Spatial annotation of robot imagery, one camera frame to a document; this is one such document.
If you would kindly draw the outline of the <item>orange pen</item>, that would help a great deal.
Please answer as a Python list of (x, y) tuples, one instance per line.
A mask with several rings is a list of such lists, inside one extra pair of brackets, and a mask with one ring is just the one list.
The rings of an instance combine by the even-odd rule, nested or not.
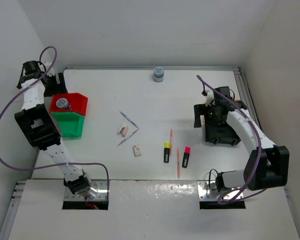
[(171, 156), (172, 155), (172, 146), (173, 146), (173, 129), (172, 128), (170, 129), (169, 144), (170, 144), (169, 155)]
[(180, 150), (177, 147), (176, 149), (176, 157), (177, 157), (177, 178), (180, 179), (181, 171), (180, 171)]

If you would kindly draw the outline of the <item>pink highlighter marker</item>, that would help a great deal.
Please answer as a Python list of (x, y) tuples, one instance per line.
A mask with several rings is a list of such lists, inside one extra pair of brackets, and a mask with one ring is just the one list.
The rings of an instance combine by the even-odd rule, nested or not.
[(183, 168), (188, 167), (190, 153), (191, 153), (191, 148), (189, 146), (186, 146), (184, 149), (183, 158), (182, 158), (182, 167)]

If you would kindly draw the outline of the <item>yellow highlighter marker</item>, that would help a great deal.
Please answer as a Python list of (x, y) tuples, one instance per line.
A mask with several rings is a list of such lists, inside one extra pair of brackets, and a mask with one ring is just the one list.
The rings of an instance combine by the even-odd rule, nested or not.
[(164, 143), (164, 155), (163, 155), (163, 162), (164, 163), (169, 163), (170, 161), (170, 149), (171, 149), (171, 144), (169, 141)]

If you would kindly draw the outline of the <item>blue white pen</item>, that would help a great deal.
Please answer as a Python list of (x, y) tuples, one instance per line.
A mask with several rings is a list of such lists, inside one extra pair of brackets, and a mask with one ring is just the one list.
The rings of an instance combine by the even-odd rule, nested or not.
[(136, 123), (134, 123), (126, 114), (124, 114), (122, 111), (119, 111), (119, 113), (136, 129), (140, 129)]

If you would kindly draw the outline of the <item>small white eraser card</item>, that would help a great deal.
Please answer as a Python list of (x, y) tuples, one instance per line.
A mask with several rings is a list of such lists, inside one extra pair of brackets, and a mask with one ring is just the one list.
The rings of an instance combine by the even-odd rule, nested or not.
[(141, 147), (138, 144), (133, 145), (133, 152), (135, 157), (139, 157), (142, 155)]

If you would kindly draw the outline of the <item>pink white eraser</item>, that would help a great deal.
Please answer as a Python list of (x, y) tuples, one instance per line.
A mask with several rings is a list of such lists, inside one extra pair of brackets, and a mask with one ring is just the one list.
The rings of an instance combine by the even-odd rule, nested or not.
[(117, 134), (121, 135), (122, 137), (126, 137), (128, 131), (129, 131), (129, 126), (128, 126), (128, 124), (124, 123), (120, 126)]

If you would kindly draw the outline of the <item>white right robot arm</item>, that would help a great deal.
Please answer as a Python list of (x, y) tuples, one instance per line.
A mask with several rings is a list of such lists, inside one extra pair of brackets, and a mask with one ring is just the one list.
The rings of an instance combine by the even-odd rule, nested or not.
[(251, 119), (246, 105), (232, 97), (227, 86), (203, 90), (205, 103), (194, 108), (194, 127), (204, 127), (205, 142), (237, 146), (243, 143), (249, 158), (243, 170), (217, 173), (214, 190), (246, 186), (251, 191), (283, 187), (288, 181), (289, 150), (270, 140)]

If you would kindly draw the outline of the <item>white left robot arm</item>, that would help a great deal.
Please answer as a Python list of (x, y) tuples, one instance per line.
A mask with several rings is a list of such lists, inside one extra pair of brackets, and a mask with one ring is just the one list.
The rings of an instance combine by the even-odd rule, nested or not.
[(45, 152), (57, 164), (64, 186), (72, 194), (92, 200), (98, 192), (85, 171), (74, 164), (63, 142), (61, 128), (45, 106), (45, 97), (68, 92), (62, 73), (44, 74), (48, 66), (49, 63), (36, 60), (23, 63), (17, 84), (24, 91), (23, 105), (14, 118), (30, 145)]

